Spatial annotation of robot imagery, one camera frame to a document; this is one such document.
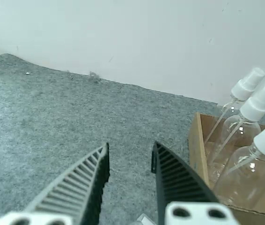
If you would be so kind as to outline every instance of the gray carpet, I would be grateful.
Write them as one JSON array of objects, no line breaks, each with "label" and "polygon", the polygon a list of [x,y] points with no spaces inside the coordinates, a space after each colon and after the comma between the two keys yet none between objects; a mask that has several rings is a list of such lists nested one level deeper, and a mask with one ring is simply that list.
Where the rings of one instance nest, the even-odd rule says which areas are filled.
[{"label": "gray carpet", "polygon": [[109,142],[100,224],[129,224],[142,213],[157,222],[152,145],[158,140],[181,155],[194,113],[213,106],[0,55],[0,216],[24,209],[71,164]]}]

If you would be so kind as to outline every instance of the clear plastic bottle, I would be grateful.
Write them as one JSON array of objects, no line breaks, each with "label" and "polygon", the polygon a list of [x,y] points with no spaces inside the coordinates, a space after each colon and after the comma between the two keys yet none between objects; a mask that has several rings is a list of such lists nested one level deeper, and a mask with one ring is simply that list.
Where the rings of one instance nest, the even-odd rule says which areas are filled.
[{"label": "clear plastic bottle", "polygon": [[251,72],[231,89],[230,100],[225,104],[217,104],[213,113],[213,120],[208,128],[209,134],[204,137],[204,145],[208,146],[210,137],[215,129],[220,125],[222,119],[239,114],[239,109],[243,103],[251,96],[255,88],[264,78],[265,72],[260,68],[253,68]]},{"label": "clear plastic bottle", "polygon": [[213,191],[224,204],[246,209],[256,205],[265,192],[265,130],[251,146],[231,155]]},{"label": "clear plastic bottle", "polygon": [[261,132],[257,123],[265,114],[265,87],[250,97],[241,107],[240,114],[225,120],[215,145],[207,157],[211,187],[218,180],[225,164],[235,150],[235,143],[251,143]]}]

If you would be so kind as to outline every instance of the spray bottle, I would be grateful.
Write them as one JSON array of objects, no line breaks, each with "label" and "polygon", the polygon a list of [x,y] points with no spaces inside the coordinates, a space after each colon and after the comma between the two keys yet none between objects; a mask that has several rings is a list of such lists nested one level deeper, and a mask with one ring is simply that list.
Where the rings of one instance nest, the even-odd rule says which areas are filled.
[{"label": "spray bottle", "polygon": [[265,191],[265,130],[231,155],[213,191],[224,204],[256,205]]}]

